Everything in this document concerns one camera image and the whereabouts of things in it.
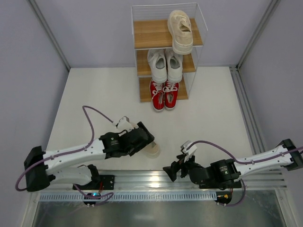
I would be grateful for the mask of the red canvas sneaker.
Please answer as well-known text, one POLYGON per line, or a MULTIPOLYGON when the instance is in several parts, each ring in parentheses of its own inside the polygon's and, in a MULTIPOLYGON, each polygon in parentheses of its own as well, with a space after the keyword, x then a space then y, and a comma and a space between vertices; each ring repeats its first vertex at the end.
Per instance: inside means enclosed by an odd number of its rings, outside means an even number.
POLYGON ((176 106, 178 97, 179 83, 172 83, 168 80, 165 82, 164 92, 164 106, 166 110, 173 110, 176 106))
POLYGON ((163 83, 156 83, 153 80, 150 81, 151 103, 154 111, 156 112, 161 112, 164 109, 163 87, 163 83))

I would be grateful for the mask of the white sneaker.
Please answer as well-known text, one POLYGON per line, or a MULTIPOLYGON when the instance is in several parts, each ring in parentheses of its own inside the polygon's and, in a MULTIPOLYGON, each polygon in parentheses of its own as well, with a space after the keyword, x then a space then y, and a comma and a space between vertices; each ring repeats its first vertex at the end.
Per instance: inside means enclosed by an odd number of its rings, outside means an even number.
POLYGON ((151 69, 152 80, 156 83, 164 83, 167 80, 166 59, 163 49, 150 49, 147 61, 151 69))
POLYGON ((172 48, 165 50, 167 61, 167 78, 171 83, 179 83, 183 74, 183 56, 177 54, 172 48))

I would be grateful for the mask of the beige sneaker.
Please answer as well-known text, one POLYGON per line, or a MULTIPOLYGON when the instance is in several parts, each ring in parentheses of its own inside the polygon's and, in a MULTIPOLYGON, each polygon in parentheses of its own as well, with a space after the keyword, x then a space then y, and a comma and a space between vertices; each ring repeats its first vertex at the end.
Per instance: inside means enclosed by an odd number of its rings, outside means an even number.
POLYGON ((151 142, 144 147, 140 153, 144 154, 148 158, 157 158, 160 155, 160 147, 156 142, 151 142))
POLYGON ((180 55, 190 54, 193 48, 193 34, 188 15, 182 10, 174 10, 170 13, 167 23, 173 51, 180 55))

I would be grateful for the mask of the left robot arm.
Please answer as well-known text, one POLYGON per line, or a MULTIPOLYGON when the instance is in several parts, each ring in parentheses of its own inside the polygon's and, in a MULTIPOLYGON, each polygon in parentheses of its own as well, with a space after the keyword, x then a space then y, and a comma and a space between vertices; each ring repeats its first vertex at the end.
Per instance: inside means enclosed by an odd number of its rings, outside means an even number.
POLYGON ((24 161, 26 191, 37 192, 51 184, 71 183, 83 190, 96 189, 101 182, 93 165, 77 165, 109 158, 133 156, 154 141, 154 136, 142 122, 121 132, 108 132, 88 145, 55 151, 34 147, 24 161))

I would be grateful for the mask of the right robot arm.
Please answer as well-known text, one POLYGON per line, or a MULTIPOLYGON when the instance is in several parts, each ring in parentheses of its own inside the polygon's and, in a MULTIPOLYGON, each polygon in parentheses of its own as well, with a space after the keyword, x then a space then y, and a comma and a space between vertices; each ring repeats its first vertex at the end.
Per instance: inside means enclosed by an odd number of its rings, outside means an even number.
POLYGON ((163 168, 170 180, 189 176, 193 184, 201 189, 241 188, 244 184, 240 180, 250 174, 262 172, 271 168, 286 168, 287 171, 300 169, 303 166, 303 148, 297 148, 290 139, 281 141, 275 148, 257 155, 236 158, 229 151, 206 140, 187 141, 181 146, 181 154, 170 166, 163 168), (203 167, 195 161, 197 144, 213 146, 229 156, 203 167))

